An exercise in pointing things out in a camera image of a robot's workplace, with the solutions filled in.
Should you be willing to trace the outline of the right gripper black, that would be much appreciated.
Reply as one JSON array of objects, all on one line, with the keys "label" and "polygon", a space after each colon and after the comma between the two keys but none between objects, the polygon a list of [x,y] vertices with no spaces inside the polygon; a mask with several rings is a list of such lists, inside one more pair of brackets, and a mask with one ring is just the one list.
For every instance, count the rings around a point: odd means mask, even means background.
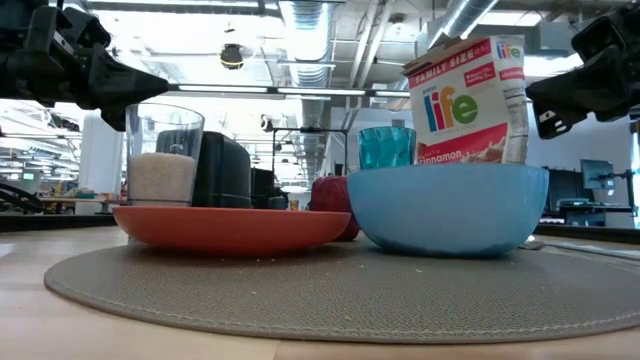
[{"label": "right gripper black", "polygon": [[582,66],[526,88],[543,140],[569,132],[589,112],[614,121],[640,106],[640,0],[596,18],[571,45]]}]

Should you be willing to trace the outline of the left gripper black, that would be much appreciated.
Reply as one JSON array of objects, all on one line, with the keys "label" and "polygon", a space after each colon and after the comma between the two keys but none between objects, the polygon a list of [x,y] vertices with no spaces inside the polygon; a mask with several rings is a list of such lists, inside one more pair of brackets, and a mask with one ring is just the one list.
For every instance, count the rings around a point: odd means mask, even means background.
[{"label": "left gripper black", "polygon": [[166,93],[166,79],[115,60],[98,18],[65,0],[0,0],[0,98],[100,109],[116,132],[127,107]]}]

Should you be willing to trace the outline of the Life cinnamon cereal box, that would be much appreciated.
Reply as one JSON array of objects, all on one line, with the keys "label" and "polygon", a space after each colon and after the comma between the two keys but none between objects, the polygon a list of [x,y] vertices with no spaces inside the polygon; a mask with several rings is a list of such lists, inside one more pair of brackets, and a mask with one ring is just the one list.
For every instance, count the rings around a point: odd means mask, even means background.
[{"label": "Life cinnamon cereal box", "polygon": [[407,63],[416,162],[526,162],[522,35],[470,37]]}]

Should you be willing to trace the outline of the red apple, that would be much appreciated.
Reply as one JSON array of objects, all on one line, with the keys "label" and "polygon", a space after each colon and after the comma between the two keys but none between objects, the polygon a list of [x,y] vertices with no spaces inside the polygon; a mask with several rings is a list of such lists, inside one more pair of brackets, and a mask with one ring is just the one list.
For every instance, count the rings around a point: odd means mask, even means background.
[{"label": "red apple", "polygon": [[349,224],[336,238],[338,242],[353,241],[360,232],[351,209],[347,178],[344,176],[326,176],[315,180],[311,188],[310,210],[346,212],[351,215]]}]

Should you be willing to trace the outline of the computer monitor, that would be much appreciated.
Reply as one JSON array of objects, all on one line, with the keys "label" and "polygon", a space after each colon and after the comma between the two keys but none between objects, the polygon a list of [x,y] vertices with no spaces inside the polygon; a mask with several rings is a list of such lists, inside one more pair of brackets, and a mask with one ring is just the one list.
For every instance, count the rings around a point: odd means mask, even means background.
[{"label": "computer monitor", "polygon": [[615,174],[612,162],[581,159],[580,165],[585,189],[613,190],[615,188]]}]

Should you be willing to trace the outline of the glass with white grains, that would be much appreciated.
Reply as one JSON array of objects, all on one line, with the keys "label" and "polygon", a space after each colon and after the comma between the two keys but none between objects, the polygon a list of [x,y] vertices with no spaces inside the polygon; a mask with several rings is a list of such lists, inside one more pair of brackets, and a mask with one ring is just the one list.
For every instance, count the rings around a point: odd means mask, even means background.
[{"label": "glass with white grains", "polygon": [[140,103],[126,112],[127,201],[189,206],[205,118],[174,105]]}]

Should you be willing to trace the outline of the black ceiling dome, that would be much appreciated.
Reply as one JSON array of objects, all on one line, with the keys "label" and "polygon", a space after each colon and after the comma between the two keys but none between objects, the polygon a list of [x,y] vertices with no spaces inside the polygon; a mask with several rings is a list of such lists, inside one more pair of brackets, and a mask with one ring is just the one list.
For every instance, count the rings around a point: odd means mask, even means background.
[{"label": "black ceiling dome", "polygon": [[235,43],[225,44],[219,59],[222,66],[228,70],[239,70],[244,65],[241,46]]}]

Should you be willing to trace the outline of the black two-slot toaster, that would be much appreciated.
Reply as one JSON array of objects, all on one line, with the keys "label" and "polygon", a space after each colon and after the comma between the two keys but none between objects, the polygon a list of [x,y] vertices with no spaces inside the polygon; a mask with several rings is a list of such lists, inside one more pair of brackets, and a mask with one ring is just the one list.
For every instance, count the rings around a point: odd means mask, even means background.
[{"label": "black two-slot toaster", "polygon": [[221,133],[203,131],[189,206],[251,206],[251,160],[243,146]]}]

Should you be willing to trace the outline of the ceiling light strip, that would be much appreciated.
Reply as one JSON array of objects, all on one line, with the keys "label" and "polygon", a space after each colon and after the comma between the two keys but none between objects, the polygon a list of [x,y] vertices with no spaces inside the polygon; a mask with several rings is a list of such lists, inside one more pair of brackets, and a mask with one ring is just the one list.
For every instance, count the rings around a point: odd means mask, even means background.
[{"label": "ceiling light strip", "polygon": [[369,96],[373,90],[367,89],[335,89],[335,88],[302,88],[274,86],[234,86],[234,85],[195,85],[170,84],[170,91],[197,93],[237,93],[237,94],[284,94],[284,95],[327,95],[327,96]]}]

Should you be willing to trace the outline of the blue bowl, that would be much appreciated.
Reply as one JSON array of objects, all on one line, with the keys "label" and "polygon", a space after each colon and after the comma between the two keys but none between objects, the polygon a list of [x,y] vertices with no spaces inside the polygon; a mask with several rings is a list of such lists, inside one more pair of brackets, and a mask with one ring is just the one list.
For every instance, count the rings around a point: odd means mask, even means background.
[{"label": "blue bowl", "polygon": [[387,252],[492,258],[524,244],[544,212],[549,172],[451,163],[363,170],[347,178],[352,212]]}]

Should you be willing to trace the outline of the orange plate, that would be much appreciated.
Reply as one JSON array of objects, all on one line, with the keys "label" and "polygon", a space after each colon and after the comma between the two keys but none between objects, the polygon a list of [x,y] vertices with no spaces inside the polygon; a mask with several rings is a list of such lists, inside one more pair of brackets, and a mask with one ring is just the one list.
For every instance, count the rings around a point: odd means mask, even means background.
[{"label": "orange plate", "polygon": [[301,251],[334,241],[349,212],[248,208],[120,206],[118,226],[159,248],[218,257],[260,257]]}]

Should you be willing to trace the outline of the teal transparent tumbler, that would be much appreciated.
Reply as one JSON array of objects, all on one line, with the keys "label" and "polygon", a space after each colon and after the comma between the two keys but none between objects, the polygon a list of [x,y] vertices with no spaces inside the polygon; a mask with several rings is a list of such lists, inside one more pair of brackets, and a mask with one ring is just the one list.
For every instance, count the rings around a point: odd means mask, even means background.
[{"label": "teal transparent tumbler", "polygon": [[381,126],[358,133],[361,170],[408,166],[414,163],[416,132],[407,127]]}]

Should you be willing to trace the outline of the round grey placemat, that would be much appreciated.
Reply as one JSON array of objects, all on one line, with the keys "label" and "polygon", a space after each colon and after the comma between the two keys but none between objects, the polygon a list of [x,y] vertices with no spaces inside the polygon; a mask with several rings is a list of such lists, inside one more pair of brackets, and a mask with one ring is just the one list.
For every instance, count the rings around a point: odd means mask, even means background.
[{"label": "round grey placemat", "polygon": [[222,259],[126,245],[63,260],[44,282],[119,316],[269,338],[500,343],[640,326],[639,270],[540,250],[441,259],[360,242]]}]

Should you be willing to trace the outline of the silver ventilation duct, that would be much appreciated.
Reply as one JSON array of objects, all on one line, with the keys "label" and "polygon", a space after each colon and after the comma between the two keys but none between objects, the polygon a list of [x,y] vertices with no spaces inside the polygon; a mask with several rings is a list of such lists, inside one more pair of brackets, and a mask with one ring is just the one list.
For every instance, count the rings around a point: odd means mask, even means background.
[{"label": "silver ventilation duct", "polygon": [[316,1],[279,0],[286,29],[292,82],[298,87],[327,87],[333,7]]},{"label": "silver ventilation duct", "polygon": [[466,39],[499,0],[450,0],[445,13],[427,23],[428,49],[453,39]]}]

